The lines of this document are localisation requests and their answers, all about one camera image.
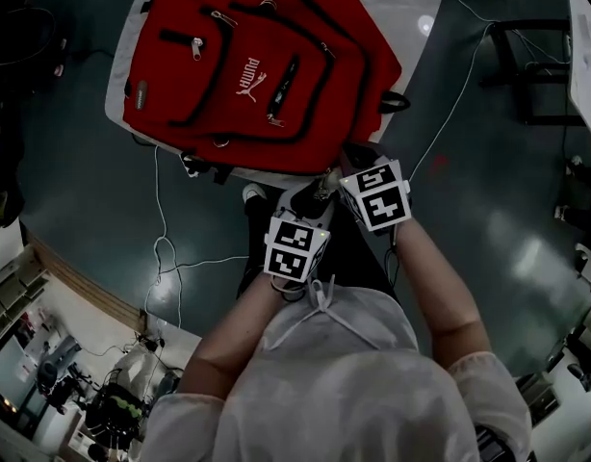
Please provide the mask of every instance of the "red backpack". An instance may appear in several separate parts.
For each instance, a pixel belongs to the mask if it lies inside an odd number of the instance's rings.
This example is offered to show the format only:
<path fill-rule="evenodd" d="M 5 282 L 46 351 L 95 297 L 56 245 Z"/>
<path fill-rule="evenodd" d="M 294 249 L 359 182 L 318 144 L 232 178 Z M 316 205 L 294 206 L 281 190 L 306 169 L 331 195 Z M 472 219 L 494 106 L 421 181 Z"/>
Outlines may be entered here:
<path fill-rule="evenodd" d="M 325 172 L 408 107 L 359 0 L 152 0 L 124 120 L 200 166 Z"/>

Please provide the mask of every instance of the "black pants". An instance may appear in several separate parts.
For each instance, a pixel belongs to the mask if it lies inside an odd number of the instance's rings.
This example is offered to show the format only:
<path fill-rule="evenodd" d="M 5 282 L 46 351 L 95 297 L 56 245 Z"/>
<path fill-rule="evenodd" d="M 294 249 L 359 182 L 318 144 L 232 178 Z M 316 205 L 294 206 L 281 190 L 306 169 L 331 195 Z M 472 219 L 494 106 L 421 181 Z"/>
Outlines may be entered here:
<path fill-rule="evenodd" d="M 264 235 L 270 227 L 275 205 L 260 196 L 254 196 L 244 206 L 248 216 L 249 250 L 239 294 L 264 267 Z M 334 282 L 340 286 L 375 289 L 396 299 L 385 271 L 374 258 L 351 212 L 341 203 L 336 204 L 329 231 L 332 235 L 330 243 L 317 267 L 319 280 L 329 282 L 334 274 Z"/>
<path fill-rule="evenodd" d="M 586 167 L 583 164 L 572 166 L 572 172 L 580 182 L 591 189 L 591 167 Z M 591 231 L 591 210 L 568 207 L 563 213 L 563 219 L 582 231 Z"/>

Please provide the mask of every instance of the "wooden baseboard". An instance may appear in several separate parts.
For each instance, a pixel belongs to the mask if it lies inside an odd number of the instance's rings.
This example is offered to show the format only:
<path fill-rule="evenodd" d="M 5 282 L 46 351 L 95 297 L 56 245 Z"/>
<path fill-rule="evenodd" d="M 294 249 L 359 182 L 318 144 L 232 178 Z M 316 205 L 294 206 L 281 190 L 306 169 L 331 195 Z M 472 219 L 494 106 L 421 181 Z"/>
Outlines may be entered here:
<path fill-rule="evenodd" d="M 35 249 L 40 262 L 54 277 L 63 281 L 67 287 L 96 306 L 103 313 L 106 313 L 136 332 L 145 332 L 147 315 L 143 310 L 125 303 L 84 277 L 67 262 L 58 257 L 49 246 L 28 232 L 28 230 L 26 231 L 26 238 L 28 243 Z"/>

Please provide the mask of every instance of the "white shirt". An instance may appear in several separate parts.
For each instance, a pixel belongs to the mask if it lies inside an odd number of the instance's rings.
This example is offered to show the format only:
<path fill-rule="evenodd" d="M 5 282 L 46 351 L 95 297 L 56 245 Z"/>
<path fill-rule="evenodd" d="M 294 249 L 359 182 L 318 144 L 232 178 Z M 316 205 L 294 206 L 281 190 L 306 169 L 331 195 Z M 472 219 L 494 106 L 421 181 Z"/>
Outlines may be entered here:
<path fill-rule="evenodd" d="M 494 354 L 445 371 L 389 296 L 316 282 L 271 321 L 225 402 L 157 402 L 142 461 L 478 462 L 476 424 L 527 460 L 527 405 Z"/>

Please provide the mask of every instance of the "zipper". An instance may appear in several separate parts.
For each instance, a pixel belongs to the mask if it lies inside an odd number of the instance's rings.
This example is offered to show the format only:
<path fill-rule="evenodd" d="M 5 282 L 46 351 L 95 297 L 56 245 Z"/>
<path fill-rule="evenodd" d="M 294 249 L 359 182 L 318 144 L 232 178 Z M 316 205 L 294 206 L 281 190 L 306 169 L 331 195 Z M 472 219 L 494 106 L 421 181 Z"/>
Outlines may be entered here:
<path fill-rule="evenodd" d="M 313 92 L 310 96 L 310 100 L 308 102 L 308 106 L 306 107 L 306 112 L 304 113 L 304 119 L 302 120 L 302 124 L 300 125 L 299 131 L 292 137 L 288 139 L 276 139 L 273 140 L 275 142 L 293 142 L 297 141 L 301 137 L 303 137 L 307 130 L 310 128 L 310 123 L 313 119 L 313 113 L 315 112 L 315 108 L 317 106 L 317 102 L 319 101 L 319 97 L 321 95 L 321 90 L 325 86 L 325 83 L 328 81 L 330 74 L 332 72 L 332 68 L 334 68 L 334 54 L 330 51 L 330 49 L 317 38 L 314 34 L 312 34 L 307 29 L 304 29 L 299 24 L 281 16 L 277 15 L 273 12 L 273 9 L 269 5 L 264 5 L 261 7 L 249 7 L 237 2 L 232 2 L 229 4 L 230 9 L 234 9 L 238 12 L 248 13 L 250 15 L 257 15 L 258 17 L 262 17 L 268 20 L 273 20 L 274 22 L 278 22 L 279 24 L 291 29 L 295 33 L 307 38 L 311 41 L 325 56 L 325 69 L 321 74 L 320 80 L 315 85 Z M 274 117 L 274 114 L 268 113 L 268 122 L 272 125 L 283 127 L 285 126 L 285 122 L 279 120 Z"/>
<path fill-rule="evenodd" d="M 357 99 L 355 102 L 355 109 L 353 112 L 353 121 L 351 122 L 351 131 L 349 132 L 349 136 L 351 135 L 353 128 L 355 127 L 355 120 L 357 119 L 357 112 L 360 109 L 362 101 L 364 100 L 364 92 L 366 89 L 366 83 L 369 75 L 371 74 L 371 61 L 369 60 L 366 51 L 362 47 L 362 45 L 357 42 L 338 22 L 334 20 L 334 18 L 329 15 L 326 11 L 324 11 L 317 2 L 314 0 L 300 0 L 306 7 L 308 7 L 314 14 L 318 15 L 325 24 L 329 27 L 334 29 L 337 33 L 341 34 L 353 44 L 355 44 L 360 52 L 362 53 L 362 57 L 364 58 L 364 71 L 362 72 L 362 78 L 360 79 L 360 85 L 357 91 Z"/>
<path fill-rule="evenodd" d="M 285 126 L 285 122 L 276 119 L 276 115 L 278 115 L 281 108 L 283 107 L 283 103 L 285 102 L 285 98 L 287 97 L 287 93 L 289 92 L 289 89 L 292 86 L 292 82 L 294 81 L 294 77 L 296 77 L 298 69 L 299 56 L 294 55 L 294 57 L 289 61 L 287 69 L 281 77 L 280 82 L 278 83 L 278 87 L 272 95 L 272 99 L 270 100 L 270 103 L 268 105 L 268 121 L 272 125 L 276 125 L 279 127 Z"/>
<path fill-rule="evenodd" d="M 195 106 L 194 110 L 191 112 L 188 118 L 184 120 L 170 120 L 168 123 L 172 127 L 186 127 L 191 125 L 195 121 L 195 119 L 201 113 L 204 104 L 210 97 L 212 90 L 214 89 L 215 85 L 217 84 L 218 77 L 222 72 L 222 69 L 225 65 L 225 61 L 227 59 L 227 53 L 229 52 L 229 44 L 231 43 L 231 38 L 233 37 L 233 28 L 238 25 L 238 22 L 229 18 L 224 13 L 220 13 L 216 9 L 211 7 L 202 7 L 199 9 L 199 13 L 202 15 L 207 15 L 212 17 L 214 21 L 217 23 L 218 29 L 220 30 L 220 34 L 222 36 L 222 44 L 220 45 L 220 54 L 218 55 L 217 66 L 215 67 L 215 71 L 212 73 L 212 77 L 210 78 L 210 82 L 208 83 L 208 87 L 204 91 L 201 96 L 201 99 Z M 205 45 L 205 39 L 202 40 L 201 47 L 199 50 L 203 48 Z"/>
<path fill-rule="evenodd" d="M 159 39 L 190 46 L 193 51 L 193 59 L 196 62 L 201 60 L 201 50 L 206 47 L 205 38 L 178 33 L 177 31 L 171 31 L 170 29 L 162 29 L 159 33 Z"/>

